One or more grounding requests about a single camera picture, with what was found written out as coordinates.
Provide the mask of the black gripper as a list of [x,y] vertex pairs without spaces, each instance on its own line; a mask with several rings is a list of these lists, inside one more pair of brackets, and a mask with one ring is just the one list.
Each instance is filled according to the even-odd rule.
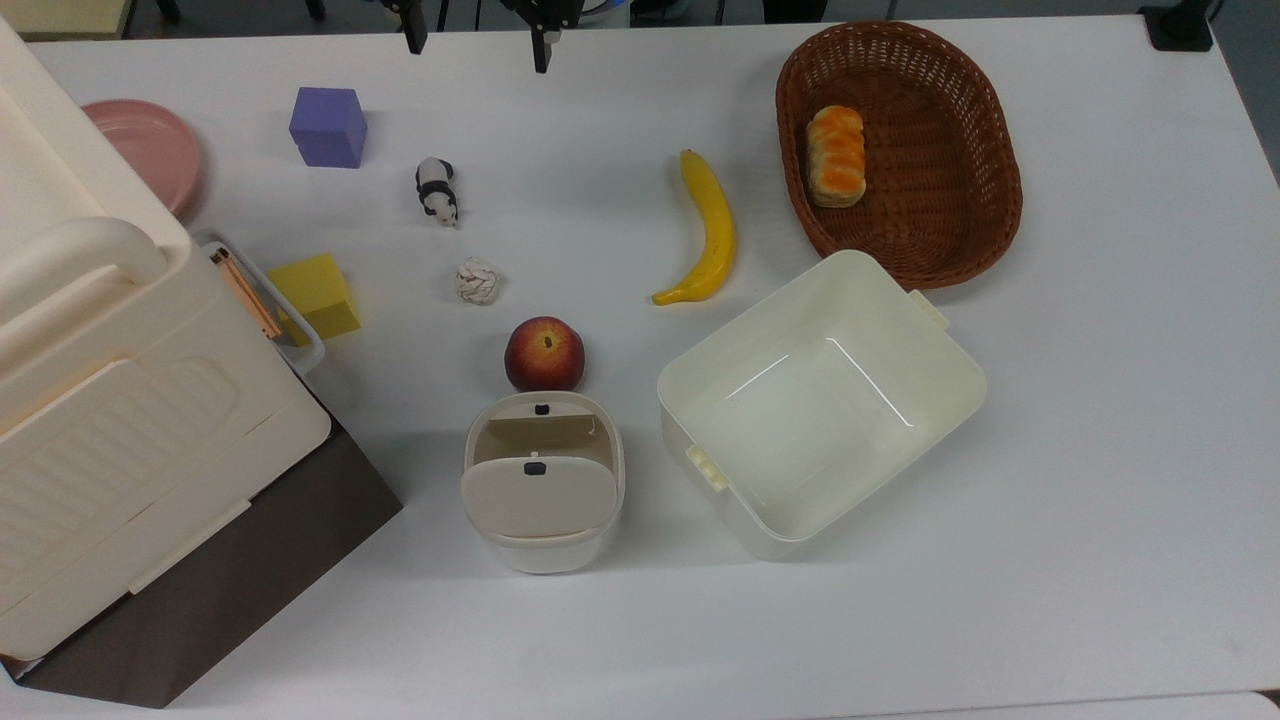
[[[582,14],[582,0],[503,0],[502,5],[532,29],[534,68],[538,74],[545,74],[550,60],[547,32],[577,27]],[[394,0],[392,13],[399,22],[410,53],[420,55],[428,38],[428,20],[422,3]]]

